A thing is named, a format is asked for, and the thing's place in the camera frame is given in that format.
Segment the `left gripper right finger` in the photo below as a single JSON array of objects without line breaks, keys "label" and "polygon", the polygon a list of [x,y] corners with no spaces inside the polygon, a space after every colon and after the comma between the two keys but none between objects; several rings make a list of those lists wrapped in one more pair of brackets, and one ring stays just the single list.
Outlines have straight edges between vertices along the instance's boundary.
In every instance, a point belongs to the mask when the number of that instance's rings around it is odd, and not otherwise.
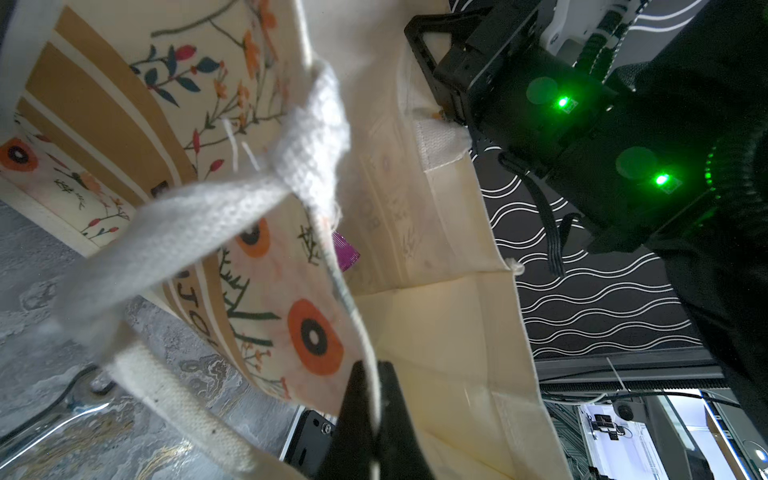
[{"label": "left gripper right finger", "polygon": [[434,475],[420,449],[393,364],[380,362],[378,372],[382,414],[375,451],[380,478],[432,480]]}]

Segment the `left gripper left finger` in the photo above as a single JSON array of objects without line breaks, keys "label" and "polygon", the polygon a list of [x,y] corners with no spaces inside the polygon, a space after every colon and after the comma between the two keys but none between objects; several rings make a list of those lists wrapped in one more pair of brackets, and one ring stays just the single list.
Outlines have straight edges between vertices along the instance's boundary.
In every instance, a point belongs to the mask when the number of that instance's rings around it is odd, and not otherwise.
[{"label": "left gripper left finger", "polygon": [[374,434],[369,418],[368,386],[362,362],[351,370],[333,440],[317,473],[318,479],[372,478]]}]

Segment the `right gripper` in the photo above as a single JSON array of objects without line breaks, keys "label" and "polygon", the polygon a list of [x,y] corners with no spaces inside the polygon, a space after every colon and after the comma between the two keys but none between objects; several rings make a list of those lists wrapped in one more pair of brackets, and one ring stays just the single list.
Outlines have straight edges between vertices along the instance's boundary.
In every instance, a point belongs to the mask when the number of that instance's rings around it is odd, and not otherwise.
[{"label": "right gripper", "polygon": [[616,94],[539,44],[551,1],[417,15],[404,30],[444,117],[516,156],[558,156]]}]

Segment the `purple snack bag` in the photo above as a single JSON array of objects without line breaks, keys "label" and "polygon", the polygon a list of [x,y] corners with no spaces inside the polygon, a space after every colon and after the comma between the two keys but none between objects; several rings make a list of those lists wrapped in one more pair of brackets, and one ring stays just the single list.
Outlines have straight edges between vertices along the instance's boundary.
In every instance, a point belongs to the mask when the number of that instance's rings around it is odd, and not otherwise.
[{"label": "purple snack bag", "polygon": [[360,253],[339,232],[332,234],[337,263],[342,272],[346,272],[360,259]]}]

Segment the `cream canvas tote bag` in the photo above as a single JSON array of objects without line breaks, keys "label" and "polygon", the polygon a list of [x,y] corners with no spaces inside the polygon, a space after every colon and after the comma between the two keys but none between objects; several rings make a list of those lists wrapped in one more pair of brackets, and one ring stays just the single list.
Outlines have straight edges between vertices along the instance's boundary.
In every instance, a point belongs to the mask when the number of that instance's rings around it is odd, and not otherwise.
[{"label": "cream canvas tote bag", "polygon": [[[1,426],[87,358],[212,462],[296,479],[168,366],[146,295],[259,391],[374,434],[393,364],[436,479],[566,479],[469,138],[402,29],[443,1],[5,1]],[[360,253],[346,272],[332,240]],[[47,389],[40,383],[46,382]]]}]

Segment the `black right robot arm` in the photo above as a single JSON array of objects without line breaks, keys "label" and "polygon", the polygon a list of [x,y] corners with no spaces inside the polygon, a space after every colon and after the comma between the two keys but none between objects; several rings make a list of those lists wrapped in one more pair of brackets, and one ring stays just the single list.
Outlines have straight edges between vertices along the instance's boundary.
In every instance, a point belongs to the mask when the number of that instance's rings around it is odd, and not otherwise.
[{"label": "black right robot arm", "polygon": [[599,75],[627,6],[574,64],[539,43],[551,1],[414,16],[404,34],[445,117],[499,147],[539,209],[553,274],[570,224],[592,253],[646,247],[742,408],[767,424],[767,5],[710,1],[630,80]]}]

